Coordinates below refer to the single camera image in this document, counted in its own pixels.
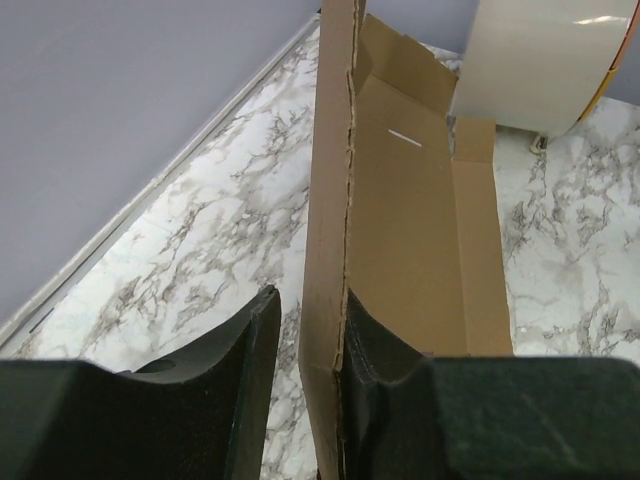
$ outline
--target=floor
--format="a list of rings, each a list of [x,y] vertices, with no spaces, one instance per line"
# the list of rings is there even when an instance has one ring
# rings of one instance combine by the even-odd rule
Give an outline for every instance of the floor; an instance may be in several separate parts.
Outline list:
[[[296,342],[317,55],[316,31],[4,355],[136,369],[275,283],[285,316],[262,478],[315,478]],[[500,130],[495,156],[515,351],[640,364],[640,108],[602,99],[546,157],[531,140]]]

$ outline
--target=cardboard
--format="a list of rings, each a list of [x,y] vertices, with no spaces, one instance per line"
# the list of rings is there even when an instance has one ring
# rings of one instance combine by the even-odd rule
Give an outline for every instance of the cardboard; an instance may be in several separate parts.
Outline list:
[[[495,124],[446,114],[456,76],[418,42],[324,0],[300,370],[323,480],[343,477],[349,288],[421,352],[511,355]]]

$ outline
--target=gray wall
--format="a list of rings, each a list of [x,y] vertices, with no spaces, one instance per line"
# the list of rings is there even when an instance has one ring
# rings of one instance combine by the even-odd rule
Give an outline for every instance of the gray wall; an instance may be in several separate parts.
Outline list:
[[[0,0],[0,322],[320,0]]]
[[[367,0],[369,12],[393,28],[459,53],[464,52],[477,5],[478,0]],[[606,95],[640,105],[640,31]]]

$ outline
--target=torn cardboard edge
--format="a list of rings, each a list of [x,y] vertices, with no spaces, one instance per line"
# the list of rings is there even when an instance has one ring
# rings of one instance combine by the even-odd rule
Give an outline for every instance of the torn cardboard edge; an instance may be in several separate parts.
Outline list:
[[[456,76],[364,2],[322,6],[300,370],[324,480],[343,478],[351,288],[418,351],[511,355],[495,125],[446,113]]]

